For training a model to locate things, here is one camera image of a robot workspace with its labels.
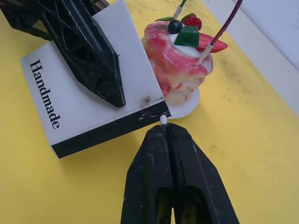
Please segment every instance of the yellow surface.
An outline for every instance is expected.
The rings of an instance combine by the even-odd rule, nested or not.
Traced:
[[[179,2],[128,0],[140,37]],[[220,24],[201,1],[188,0],[182,15],[190,12],[216,34]],[[199,106],[174,122],[217,167],[240,223],[299,223],[299,119],[232,38],[221,39],[229,48],[214,55]],[[0,223],[118,224],[127,169],[152,126],[58,160],[20,65],[44,43],[0,13]]]

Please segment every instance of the pink wire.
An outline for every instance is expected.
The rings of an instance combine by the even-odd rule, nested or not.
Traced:
[[[235,14],[237,13],[238,9],[240,8],[240,5],[242,4],[242,2],[243,2],[243,0],[238,0],[237,1],[232,13],[228,17],[228,20],[226,20],[224,25],[221,27],[219,32],[216,34],[214,39],[211,41],[211,43],[210,43],[211,46],[213,46],[216,43],[216,41],[219,39],[219,37],[223,34],[223,32],[226,31],[226,29],[228,28],[230,22],[233,20]]]

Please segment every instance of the white plate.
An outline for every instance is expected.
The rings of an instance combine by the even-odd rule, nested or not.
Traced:
[[[187,115],[189,115],[195,110],[198,102],[199,102],[199,88],[196,88],[192,92],[191,98],[184,104],[180,106],[168,106],[168,109],[171,114],[171,117],[169,117],[168,119],[179,119],[179,118],[186,117]]]

